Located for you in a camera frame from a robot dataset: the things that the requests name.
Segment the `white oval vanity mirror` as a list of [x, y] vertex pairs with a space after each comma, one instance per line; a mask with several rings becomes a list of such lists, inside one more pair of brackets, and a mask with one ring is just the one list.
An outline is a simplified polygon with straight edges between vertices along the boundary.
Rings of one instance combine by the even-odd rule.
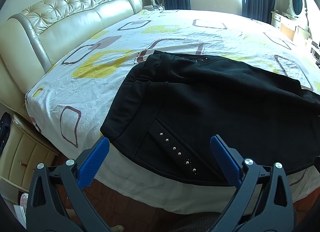
[[289, 0], [287, 13], [293, 18], [307, 17], [306, 0]]

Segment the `white dresser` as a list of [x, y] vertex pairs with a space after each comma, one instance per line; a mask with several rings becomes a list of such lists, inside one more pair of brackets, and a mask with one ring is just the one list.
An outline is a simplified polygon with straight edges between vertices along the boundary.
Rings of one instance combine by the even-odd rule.
[[294, 45], [305, 49], [319, 69], [319, 45], [312, 39], [306, 9], [303, 9], [298, 17], [272, 10], [271, 24], [285, 34]]

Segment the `cream bedside nightstand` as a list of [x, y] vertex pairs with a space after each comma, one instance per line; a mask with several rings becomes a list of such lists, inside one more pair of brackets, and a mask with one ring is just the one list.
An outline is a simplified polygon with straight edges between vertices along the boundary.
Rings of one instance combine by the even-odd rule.
[[39, 163], [51, 166], [59, 155], [52, 143], [41, 134], [36, 123], [19, 114], [1, 116], [1, 195], [17, 204], [20, 193], [28, 192]]

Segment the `white patterned bed sheet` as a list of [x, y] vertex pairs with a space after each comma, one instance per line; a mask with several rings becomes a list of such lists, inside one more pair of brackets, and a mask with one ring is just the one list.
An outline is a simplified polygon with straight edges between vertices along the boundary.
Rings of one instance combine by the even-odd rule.
[[[67, 55], [26, 93], [26, 108], [41, 134], [76, 158], [101, 136], [100, 127], [132, 67], [155, 50], [220, 55], [300, 81], [319, 94], [311, 56], [269, 24], [233, 14], [142, 10], [111, 25]], [[221, 212], [234, 187], [179, 183], [128, 160], [113, 146], [96, 177], [120, 194], [178, 214]]]

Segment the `black studded pants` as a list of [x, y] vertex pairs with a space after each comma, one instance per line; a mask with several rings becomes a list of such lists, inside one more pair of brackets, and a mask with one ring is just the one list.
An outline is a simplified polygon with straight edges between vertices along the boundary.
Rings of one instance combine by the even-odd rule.
[[125, 157], [174, 181], [226, 186], [210, 150], [219, 135], [287, 174], [319, 155], [319, 95], [300, 82], [221, 56], [155, 51], [123, 80], [100, 128]]

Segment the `cream tufted leather headboard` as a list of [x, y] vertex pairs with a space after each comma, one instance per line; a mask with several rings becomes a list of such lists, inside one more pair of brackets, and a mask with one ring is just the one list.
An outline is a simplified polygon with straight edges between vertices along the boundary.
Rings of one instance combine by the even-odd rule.
[[25, 94], [63, 56], [143, 7], [142, 0], [43, 0], [1, 25], [1, 103], [26, 120]]

